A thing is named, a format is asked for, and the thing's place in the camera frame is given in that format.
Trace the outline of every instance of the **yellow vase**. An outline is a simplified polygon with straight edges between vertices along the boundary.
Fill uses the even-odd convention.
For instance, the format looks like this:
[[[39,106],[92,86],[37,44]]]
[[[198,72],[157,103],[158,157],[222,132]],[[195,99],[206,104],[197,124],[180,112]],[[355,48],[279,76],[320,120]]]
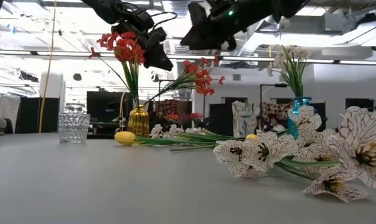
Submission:
[[[149,115],[144,108],[136,108],[130,112],[127,131],[139,137],[149,138]]]

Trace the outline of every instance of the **desk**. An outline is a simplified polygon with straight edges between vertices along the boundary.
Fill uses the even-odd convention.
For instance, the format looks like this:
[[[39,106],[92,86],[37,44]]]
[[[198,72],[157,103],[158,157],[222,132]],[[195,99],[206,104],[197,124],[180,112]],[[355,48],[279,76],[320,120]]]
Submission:
[[[0,136],[0,224],[376,223],[376,190],[346,204],[309,184],[277,169],[235,178],[211,151]]]

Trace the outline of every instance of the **gray table surface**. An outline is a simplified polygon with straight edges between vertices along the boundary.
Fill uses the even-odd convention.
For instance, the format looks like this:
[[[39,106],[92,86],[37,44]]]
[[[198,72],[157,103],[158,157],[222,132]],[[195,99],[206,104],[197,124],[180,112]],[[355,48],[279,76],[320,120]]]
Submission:
[[[277,168],[238,179],[211,151],[0,136],[0,224],[376,223],[376,190],[346,204],[304,195],[310,183]]]

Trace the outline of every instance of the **clear glass cup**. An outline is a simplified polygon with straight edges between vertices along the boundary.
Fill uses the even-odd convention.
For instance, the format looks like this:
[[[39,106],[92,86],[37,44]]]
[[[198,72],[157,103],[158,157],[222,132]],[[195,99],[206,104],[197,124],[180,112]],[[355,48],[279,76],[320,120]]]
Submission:
[[[83,143],[87,140],[90,115],[84,113],[59,113],[59,142]]]

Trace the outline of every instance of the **blue vase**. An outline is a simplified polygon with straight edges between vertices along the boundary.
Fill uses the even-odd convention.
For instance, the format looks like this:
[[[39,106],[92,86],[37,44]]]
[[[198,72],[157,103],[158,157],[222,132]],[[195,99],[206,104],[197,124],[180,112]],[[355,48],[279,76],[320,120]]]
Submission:
[[[300,96],[300,97],[295,97],[293,98],[293,114],[295,116],[299,116],[299,109],[300,106],[306,105],[309,106],[311,101],[311,97],[307,96]],[[296,124],[288,117],[288,127],[289,128],[294,128]],[[295,139],[299,137],[299,132],[297,129],[292,130],[289,132]]]

